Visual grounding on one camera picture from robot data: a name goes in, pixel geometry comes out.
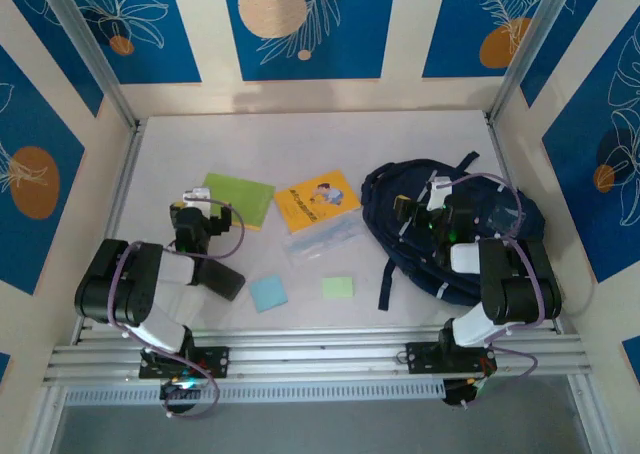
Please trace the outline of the green notebook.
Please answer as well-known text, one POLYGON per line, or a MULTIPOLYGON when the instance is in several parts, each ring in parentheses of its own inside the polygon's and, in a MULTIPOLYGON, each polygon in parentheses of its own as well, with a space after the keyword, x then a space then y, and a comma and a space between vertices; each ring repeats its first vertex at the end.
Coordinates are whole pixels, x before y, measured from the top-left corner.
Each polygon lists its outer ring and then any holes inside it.
POLYGON ((275 193, 274 186, 215 173, 206 175, 203 186, 210 189, 213 199, 233 206, 240 214, 240 217, 232 214, 234 227, 240 227, 243 220, 246 229, 262 229, 275 193))

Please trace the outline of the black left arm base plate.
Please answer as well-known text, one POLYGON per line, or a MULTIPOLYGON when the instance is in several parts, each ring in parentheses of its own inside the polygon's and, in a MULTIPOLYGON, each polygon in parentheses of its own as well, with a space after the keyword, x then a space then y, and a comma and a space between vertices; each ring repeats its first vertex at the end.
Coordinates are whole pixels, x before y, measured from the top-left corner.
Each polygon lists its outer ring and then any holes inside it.
MULTIPOLYGON (((230 349, 223 346, 193 347, 184 352, 187 360, 206 369, 214 378, 227 376, 230 349)), ((141 362, 138 377, 140 379, 173 379, 195 377, 203 379, 204 375, 182 362, 170 359, 154 352, 141 351, 141 362)))

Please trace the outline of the navy blue backpack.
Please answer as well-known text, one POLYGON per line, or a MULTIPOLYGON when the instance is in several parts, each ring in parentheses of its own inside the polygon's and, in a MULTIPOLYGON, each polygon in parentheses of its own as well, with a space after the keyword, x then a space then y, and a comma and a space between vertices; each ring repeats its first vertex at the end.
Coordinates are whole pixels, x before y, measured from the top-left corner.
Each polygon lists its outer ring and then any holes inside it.
MULTIPOLYGON (((399 269, 416 286, 426 293, 458 306, 472 307, 477 304, 471 298, 471 284, 477 281, 470 276, 466 281, 456 281, 442 294, 438 292, 440 282, 432 275, 425 282, 416 282, 412 276, 416 270, 418 256, 430 256, 431 242, 423 240, 415 224, 399 222, 394 212, 397 196, 406 196, 419 203, 428 203, 431 181, 446 176, 455 181, 468 174, 467 168, 479 157, 470 152, 457 165, 451 166, 432 159, 414 159, 400 163, 387 163, 366 178, 361 187, 363 220, 388 255, 383 271, 378 309, 389 309, 392 275, 399 269)), ((484 175, 469 179, 452 187, 453 195, 473 201, 474 216, 479 219, 475 235, 480 238, 511 233, 518 240, 540 241, 544 236, 545 220, 536 206, 523 192, 514 195, 504 184, 484 175)))

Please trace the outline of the aluminium mounting rail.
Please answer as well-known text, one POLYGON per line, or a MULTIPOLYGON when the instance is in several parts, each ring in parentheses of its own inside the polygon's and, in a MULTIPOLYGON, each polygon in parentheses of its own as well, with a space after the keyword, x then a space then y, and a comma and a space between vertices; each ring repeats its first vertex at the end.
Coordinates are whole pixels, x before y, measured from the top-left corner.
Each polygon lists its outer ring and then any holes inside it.
MULTIPOLYGON (((438 327, 197 331, 199 346, 230 350, 229 382, 345 381, 404 379, 399 363, 409 342, 430 342, 438 327)), ((591 370, 581 339, 561 334, 550 323, 504 336, 495 343, 498 373, 521 374, 538 360, 538 375, 587 374, 591 370)), ((140 347, 114 330, 83 327, 75 345, 53 349, 46 386, 135 383, 140 347)))

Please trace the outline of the blue sticky note pad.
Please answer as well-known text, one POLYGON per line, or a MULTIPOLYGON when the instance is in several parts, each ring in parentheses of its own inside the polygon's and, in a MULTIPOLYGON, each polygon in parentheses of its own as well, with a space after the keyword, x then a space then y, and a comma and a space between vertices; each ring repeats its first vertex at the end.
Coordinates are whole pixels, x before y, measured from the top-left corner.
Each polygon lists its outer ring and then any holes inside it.
POLYGON ((263 313, 288 302, 284 285, 278 275, 268 276, 251 283, 249 291, 258 313, 263 313))

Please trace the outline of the aluminium frame post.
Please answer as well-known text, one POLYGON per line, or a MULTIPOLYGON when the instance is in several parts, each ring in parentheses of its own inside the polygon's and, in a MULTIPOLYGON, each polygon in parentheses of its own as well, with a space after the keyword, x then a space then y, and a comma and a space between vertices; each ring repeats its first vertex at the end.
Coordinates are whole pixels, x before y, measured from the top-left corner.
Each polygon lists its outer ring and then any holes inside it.
POLYGON ((120 88, 114 71, 74 0, 46 1, 116 113, 129 131, 135 133, 138 120, 120 88))
POLYGON ((520 92, 534 104, 598 0, 539 0, 496 98, 486 114, 493 126, 512 95, 520 92))

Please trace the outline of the clear plastic pen bag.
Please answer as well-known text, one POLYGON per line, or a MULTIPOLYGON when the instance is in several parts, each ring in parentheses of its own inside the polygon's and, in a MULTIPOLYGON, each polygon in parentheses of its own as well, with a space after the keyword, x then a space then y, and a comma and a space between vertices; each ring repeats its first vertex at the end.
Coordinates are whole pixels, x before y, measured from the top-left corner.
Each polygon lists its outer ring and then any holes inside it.
POLYGON ((282 249, 291 266, 300 267, 352 242, 364 233, 360 213, 347 213, 289 234, 282 241, 282 249))

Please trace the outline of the green sticky note pad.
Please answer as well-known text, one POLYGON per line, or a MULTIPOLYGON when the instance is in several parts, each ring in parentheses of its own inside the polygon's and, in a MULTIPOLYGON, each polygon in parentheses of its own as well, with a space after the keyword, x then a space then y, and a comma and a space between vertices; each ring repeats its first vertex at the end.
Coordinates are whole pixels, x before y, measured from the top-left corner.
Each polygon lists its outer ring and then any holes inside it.
POLYGON ((351 277, 327 277, 322 279, 324 299, 350 299, 354 297, 354 284, 351 277))

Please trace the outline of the yellow picture book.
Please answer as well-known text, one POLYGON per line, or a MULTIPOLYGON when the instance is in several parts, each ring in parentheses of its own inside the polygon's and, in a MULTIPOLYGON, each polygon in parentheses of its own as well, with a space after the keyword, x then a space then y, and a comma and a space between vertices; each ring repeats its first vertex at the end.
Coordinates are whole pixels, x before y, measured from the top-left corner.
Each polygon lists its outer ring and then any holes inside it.
POLYGON ((358 196, 340 170, 276 192, 274 201, 291 234, 361 207, 358 196))

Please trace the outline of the black pencil case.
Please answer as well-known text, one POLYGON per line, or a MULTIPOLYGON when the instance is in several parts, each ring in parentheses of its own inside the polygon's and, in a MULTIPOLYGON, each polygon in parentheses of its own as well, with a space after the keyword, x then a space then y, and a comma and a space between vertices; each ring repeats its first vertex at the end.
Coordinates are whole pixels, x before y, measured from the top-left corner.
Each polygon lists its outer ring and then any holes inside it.
POLYGON ((227 301, 233 301, 246 282, 242 274, 216 260, 203 260, 196 279, 199 285, 206 286, 227 301))

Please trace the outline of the black controller board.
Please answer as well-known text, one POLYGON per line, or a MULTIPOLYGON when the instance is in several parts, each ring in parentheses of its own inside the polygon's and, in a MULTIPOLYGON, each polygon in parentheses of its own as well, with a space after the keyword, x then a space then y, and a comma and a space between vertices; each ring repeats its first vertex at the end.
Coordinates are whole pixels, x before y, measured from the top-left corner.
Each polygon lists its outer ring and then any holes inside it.
POLYGON ((448 406, 464 407, 476 399, 479 390, 488 379, 488 376, 444 379, 445 397, 443 402, 448 406))
POLYGON ((192 410, 203 396, 204 384, 169 380, 160 387, 159 399, 171 414, 183 414, 192 410))

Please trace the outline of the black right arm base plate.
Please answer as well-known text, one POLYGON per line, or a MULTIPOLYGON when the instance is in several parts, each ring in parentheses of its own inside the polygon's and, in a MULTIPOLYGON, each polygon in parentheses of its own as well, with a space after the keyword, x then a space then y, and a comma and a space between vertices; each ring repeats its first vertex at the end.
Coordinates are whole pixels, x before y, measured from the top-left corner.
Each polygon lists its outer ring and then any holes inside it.
POLYGON ((406 344, 410 374, 492 375, 497 370, 493 352, 482 347, 445 347, 436 342, 406 344))

